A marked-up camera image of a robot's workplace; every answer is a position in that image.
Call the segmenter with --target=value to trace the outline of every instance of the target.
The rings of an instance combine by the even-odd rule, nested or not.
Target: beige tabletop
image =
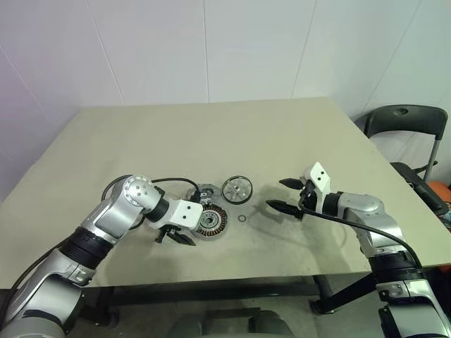
[[[254,195],[227,205],[220,239],[183,246],[147,225],[130,231],[101,263],[91,286],[350,273],[369,270],[352,229],[271,210],[267,199],[293,203],[278,184],[319,161],[334,191],[380,198],[424,265],[451,263],[451,235],[326,98],[179,106],[88,108],[68,124],[0,209],[0,287],[68,236],[99,203],[115,177],[189,177],[221,185],[247,176]],[[184,196],[185,183],[161,183]],[[241,223],[237,216],[247,216]]]

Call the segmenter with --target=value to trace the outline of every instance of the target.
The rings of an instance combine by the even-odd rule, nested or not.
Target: robotic arm
[[[298,206],[267,201],[276,210],[301,219],[307,213],[353,226],[369,260],[375,289],[387,303],[379,310],[386,337],[451,337],[450,321],[424,277],[418,257],[405,244],[399,225],[385,212],[382,201],[370,195],[330,192],[330,177],[320,163],[307,168],[300,180],[280,183],[300,190],[300,200]],[[328,313],[337,303],[350,301],[339,300],[342,298],[338,293],[316,301],[314,307]]]
[[[64,244],[38,266],[9,304],[7,326],[0,337],[64,337],[74,323],[82,302],[82,290],[97,266],[121,240],[140,215],[160,229],[172,225],[196,228],[202,205],[164,198],[162,191],[144,176],[117,182]]]

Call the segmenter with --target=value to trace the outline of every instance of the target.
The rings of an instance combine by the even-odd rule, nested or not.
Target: floor
[[[336,275],[329,280],[333,291],[338,291],[360,277],[360,275]],[[243,307],[260,307],[262,310],[277,312],[296,337],[383,337],[378,318],[378,309],[383,304],[376,293],[362,297],[332,315],[322,316],[311,313],[308,303],[310,299],[311,297],[303,296],[265,297],[236,301],[186,301],[123,306],[120,308],[121,320],[117,327],[113,329],[95,327],[79,320],[68,338],[164,338],[171,325],[185,314]],[[215,325],[213,333],[224,330],[229,333],[245,332],[246,320],[219,320]]]

